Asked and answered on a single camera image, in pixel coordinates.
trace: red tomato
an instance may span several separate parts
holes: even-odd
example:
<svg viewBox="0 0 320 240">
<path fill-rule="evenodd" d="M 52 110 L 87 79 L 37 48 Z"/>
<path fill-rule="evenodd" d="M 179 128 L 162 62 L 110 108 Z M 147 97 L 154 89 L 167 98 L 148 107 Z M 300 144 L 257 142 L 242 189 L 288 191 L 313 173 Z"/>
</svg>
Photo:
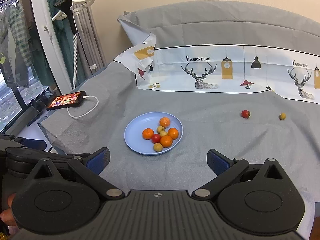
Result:
<svg viewBox="0 0 320 240">
<path fill-rule="evenodd" d="M 160 134 L 157 134 L 155 133 L 152 137 L 151 137 L 151 141 L 153 143 L 160 143 L 160 139 L 161 139 L 161 136 Z"/>
<path fill-rule="evenodd" d="M 250 112 L 249 112 L 248 110 L 243 110 L 243 111 L 241 112 L 241 116 L 242 116 L 243 118 L 247 119 L 247 118 L 249 118 L 249 116 L 250 116 Z"/>
</svg>

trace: deer antler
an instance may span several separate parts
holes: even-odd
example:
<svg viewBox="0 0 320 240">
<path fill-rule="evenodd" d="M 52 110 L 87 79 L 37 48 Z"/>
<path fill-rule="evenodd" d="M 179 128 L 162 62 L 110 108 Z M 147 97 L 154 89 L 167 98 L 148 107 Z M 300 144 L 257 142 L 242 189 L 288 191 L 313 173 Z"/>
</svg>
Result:
<svg viewBox="0 0 320 240">
<path fill-rule="evenodd" d="M 185 69 L 183 69 L 183 67 L 181 66 L 181 68 L 183 69 L 184 72 L 186 72 L 187 74 L 193 76 L 194 78 L 197 77 L 196 73 L 193 72 L 193 68 L 190 70 L 188 70 L 187 66 L 189 65 L 189 63 L 185 66 Z"/>
<path fill-rule="evenodd" d="M 209 75 L 209 74 L 213 73 L 213 71 L 216 70 L 217 64 L 216 64 L 216 66 L 213 68 L 212 65 L 211 65 L 209 62 L 207 62 L 207 63 L 210 65 L 210 70 L 209 70 L 209 72 L 207 72 L 207 69 L 204 68 L 204 69 L 205 69 L 205 72 L 202 74 L 202 76 L 201 76 L 202 78 L 204 78 L 206 75 Z"/>
<path fill-rule="evenodd" d="M 293 76 L 292 70 L 290 70 L 290 72 L 289 72 L 289 69 L 287 69 L 287 70 L 288 70 L 289 76 L 290 76 L 295 82 L 298 83 L 298 79 L 296 78 L 297 73 L 295 73 L 294 76 Z"/>
<path fill-rule="evenodd" d="M 307 70 L 307 73 L 308 73 L 308 77 L 306 78 L 306 75 L 304 75 L 304 79 L 302 79 L 301 84 L 304 84 L 305 82 L 307 82 L 311 78 L 312 73 L 310 73 L 310 76 L 309 76 L 308 70 Z"/>
</svg>

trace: plate rim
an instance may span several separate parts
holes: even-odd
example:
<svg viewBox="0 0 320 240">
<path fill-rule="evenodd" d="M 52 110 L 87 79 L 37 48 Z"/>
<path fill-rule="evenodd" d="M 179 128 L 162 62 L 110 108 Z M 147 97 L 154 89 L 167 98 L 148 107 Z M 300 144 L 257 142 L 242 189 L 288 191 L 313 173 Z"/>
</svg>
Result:
<svg viewBox="0 0 320 240">
<path fill-rule="evenodd" d="M 169 148 L 167 148 L 167 149 L 164 150 L 164 151 L 161 151 L 161 152 L 159 152 L 159 153 L 156 152 L 156 153 L 154 153 L 154 154 L 141 153 L 141 152 L 138 152 L 138 151 L 132 149 L 132 148 L 128 145 L 127 140 L 125 139 L 125 133 L 126 133 L 126 131 L 127 131 L 128 126 L 129 126 L 135 119 L 137 119 L 138 117 L 140 117 L 140 116 L 142 116 L 142 115 L 145 115 L 145 114 L 151 114 L 151 113 L 169 114 L 169 113 L 160 112 L 160 111 L 153 111 L 153 112 L 148 112 L 148 113 L 140 114 L 140 115 L 138 115 L 137 117 L 133 118 L 133 119 L 128 123 L 128 125 L 126 126 L 126 128 L 124 129 L 124 141 L 125 141 L 126 145 L 127 145 L 131 150 L 133 150 L 134 152 L 139 153 L 139 154 L 142 154 L 142 155 L 147 155 L 147 156 L 160 155 L 160 154 L 163 154 L 163 153 L 166 153 L 166 152 L 170 151 L 172 148 L 174 148 L 174 147 L 180 142 L 180 140 L 181 140 L 181 138 L 182 138 L 182 135 L 183 135 L 183 125 L 182 125 L 180 119 L 178 119 L 178 118 L 177 118 L 175 115 L 173 115 L 173 114 L 169 114 L 169 115 L 173 116 L 174 118 L 176 118 L 176 119 L 179 121 L 179 123 L 181 124 L 181 127 L 182 127 L 181 136 L 180 136 L 179 140 L 177 141 L 177 143 L 175 143 L 173 146 L 170 146 Z"/>
</svg>

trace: glass pane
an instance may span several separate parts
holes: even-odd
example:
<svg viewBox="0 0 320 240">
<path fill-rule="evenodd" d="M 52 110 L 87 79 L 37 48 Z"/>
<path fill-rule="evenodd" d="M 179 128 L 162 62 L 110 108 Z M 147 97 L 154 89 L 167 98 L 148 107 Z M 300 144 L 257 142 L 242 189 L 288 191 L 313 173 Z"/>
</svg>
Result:
<svg viewBox="0 0 320 240">
<path fill-rule="evenodd" d="M 11 88 L 0 73 L 0 131 L 21 111 Z"/>
<path fill-rule="evenodd" d="M 0 0 L 0 69 L 7 87 L 17 87 L 25 104 L 55 87 L 31 0 Z"/>
</svg>

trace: triangular cutout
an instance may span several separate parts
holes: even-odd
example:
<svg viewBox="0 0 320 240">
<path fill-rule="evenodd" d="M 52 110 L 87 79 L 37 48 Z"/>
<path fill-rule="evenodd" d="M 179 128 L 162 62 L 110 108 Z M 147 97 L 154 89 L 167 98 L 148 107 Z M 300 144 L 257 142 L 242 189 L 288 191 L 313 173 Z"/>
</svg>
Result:
<svg viewBox="0 0 320 240">
<path fill-rule="evenodd" d="M 272 178 L 272 179 L 283 179 L 280 172 L 278 171 L 277 167 L 275 165 L 270 165 L 266 174 L 266 178 Z"/>
<path fill-rule="evenodd" d="M 48 165 L 42 165 L 38 173 L 35 175 L 35 179 L 43 179 L 52 177 Z"/>
</svg>

